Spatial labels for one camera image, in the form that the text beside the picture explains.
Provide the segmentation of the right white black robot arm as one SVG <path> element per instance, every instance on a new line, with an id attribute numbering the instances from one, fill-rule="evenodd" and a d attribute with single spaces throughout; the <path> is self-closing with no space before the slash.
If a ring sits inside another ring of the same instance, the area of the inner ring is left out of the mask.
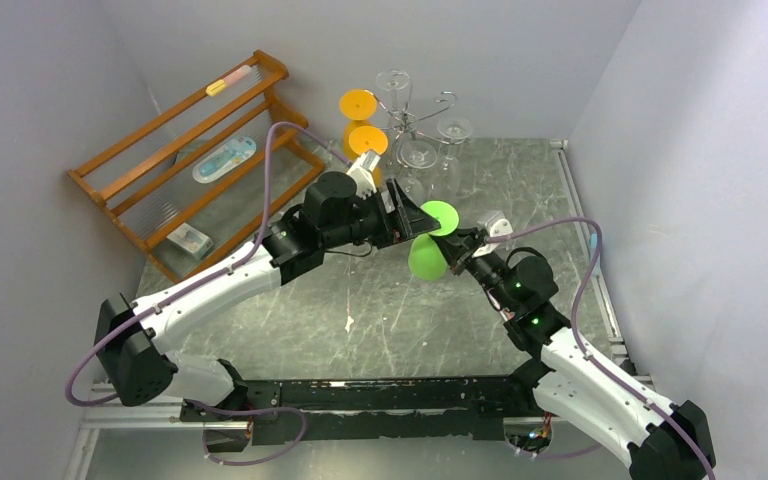
<path id="1" fill-rule="evenodd" d="M 485 251 L 486 233 L 432 236 L 455 274 L 468 273 L 530 359 L 509 389 L 513 408 L 560 417 L 609 451 L 633 479 L 712 479 L 716 465 L 705 412 L 655 392 L 587 342 L 552 303 L 559 287 L 544 255 L 520 247 L 513 262 Z"/>

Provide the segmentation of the orange plastic goblet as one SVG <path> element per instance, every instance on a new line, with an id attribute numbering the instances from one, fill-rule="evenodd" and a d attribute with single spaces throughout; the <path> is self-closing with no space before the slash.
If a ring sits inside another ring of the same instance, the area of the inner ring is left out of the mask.
<path id="1" fill-rule="evenodd" d="M 369 150 L 382 157 L 388 145 L 387 135 L 366 121 L 349 121 L 344 129 L 343 153 L 349 163 L 353 163 L 361 154 Z"/>
<path id="2" fill-rule="evenodd" d="M 339 109 L 342 115 L 347 119 L 347 124 L 343 131 L 343 153 L 349 160 L 358 157 L 350 147 L 349 138 L 351 133 L 359 127 L 369 126 L 370 118 L 374 115 L 378 107 L 378 101 L 375 95 L 369 90 L 352 89 L 342 95 L 339 100 Z"/>

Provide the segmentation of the orange plastic goblet front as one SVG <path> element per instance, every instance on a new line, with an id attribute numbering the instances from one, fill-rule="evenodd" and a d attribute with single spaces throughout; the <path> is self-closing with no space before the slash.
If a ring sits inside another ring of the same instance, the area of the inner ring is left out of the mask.
<path id="1" fill-rule="evenodd" d="M 388 145 L 387 135 L 366 121 L 349 121 L 344 129 L 343 153 L 349 163 L 353 163 L 361 154 L 369 150 L 382 157 Z"/>

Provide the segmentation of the small clear wine glass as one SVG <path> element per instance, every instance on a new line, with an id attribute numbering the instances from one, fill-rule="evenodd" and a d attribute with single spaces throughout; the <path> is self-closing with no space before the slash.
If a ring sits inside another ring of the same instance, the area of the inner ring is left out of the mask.
<path id="1" fill-rule="evenodd" d="M 377 102 L 386 115 L 386 131 L 393 132 L 404 124 L 412 96 L 412 81 L 403 70 L 389 69 L 380 72 L 375 79 L 381 91 Z"/>

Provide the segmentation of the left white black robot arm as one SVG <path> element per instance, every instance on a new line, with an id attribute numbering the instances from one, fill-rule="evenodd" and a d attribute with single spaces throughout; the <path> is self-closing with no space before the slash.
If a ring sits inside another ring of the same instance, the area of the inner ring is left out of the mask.
<path id="1" fill-rule="evenodd" d="M 361 197 L 350 175 L 327 172 L 306 190 L 302 203 L 268 226 L 262 240 L 243 244 L 164 291 L 134 302 L 122 296 L 106 300 L 96 356 L 125 406 L 167 395 L 206 404 L 222 420 L 234 419 L 246 405 L 243 380 L 225 360 L 180 352 L 192 330 L 321 266 L 330 250 L 349 244 L 383 249 L 440 226 L 394 180 Z"/>

